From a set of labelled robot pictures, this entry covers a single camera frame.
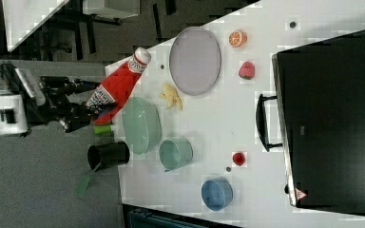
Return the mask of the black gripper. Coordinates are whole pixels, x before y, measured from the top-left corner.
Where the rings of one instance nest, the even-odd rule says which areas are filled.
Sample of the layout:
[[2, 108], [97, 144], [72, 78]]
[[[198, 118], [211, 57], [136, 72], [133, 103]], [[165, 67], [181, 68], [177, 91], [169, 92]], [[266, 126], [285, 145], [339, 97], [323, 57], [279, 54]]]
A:
[[99, 83], [68, 77], [43, 76], [40, 87], [46, 102], [37, 106], [32, 99], [25, 104], [28, 127], [59, 122], [66, 133], [90, 124], [91, 118], [100, 118], [113, 110], [115, 104], [100, 104], [86, 107], [86, 103], [76, 104], [68, 99], [69, 95], [94, 90]]

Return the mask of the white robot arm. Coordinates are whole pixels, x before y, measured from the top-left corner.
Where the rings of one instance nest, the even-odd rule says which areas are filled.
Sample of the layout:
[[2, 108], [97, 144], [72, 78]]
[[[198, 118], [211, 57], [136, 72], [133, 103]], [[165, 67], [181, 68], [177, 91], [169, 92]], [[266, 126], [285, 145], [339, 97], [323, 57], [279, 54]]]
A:
[[98, 93], [97, 82], [46, 76], [37, 84], [16, 79], [0, 89], [0, 137], [26, 137], [34, 126], [58, 122], [67, 133], [96, 121], [117, 106], [114, 101], [71, 102], [68, 96], [87, 91]]

